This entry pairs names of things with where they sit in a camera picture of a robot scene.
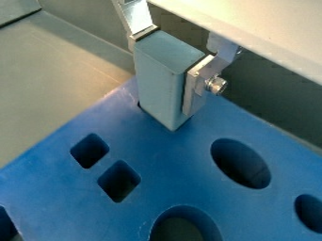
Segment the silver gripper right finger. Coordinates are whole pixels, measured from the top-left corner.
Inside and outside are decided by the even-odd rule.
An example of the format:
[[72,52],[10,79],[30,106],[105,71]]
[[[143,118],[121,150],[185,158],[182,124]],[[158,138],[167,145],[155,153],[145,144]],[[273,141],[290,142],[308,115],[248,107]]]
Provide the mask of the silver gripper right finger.
[[240,45],[214,32],[209,33],[206,49],[209,54],[186,74],[183,114],[187,117],[205,105],[209,92],[221,95],[226,90],[227,81],[221,74],[241,53]]

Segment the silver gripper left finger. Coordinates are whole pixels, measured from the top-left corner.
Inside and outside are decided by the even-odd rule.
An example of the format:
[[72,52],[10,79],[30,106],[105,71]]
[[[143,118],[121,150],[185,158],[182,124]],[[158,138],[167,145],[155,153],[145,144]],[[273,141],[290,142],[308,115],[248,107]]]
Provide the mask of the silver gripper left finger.
[[146,0],[113,0],[118,16],[126,29],[129,49],[159,28],[153,22]]

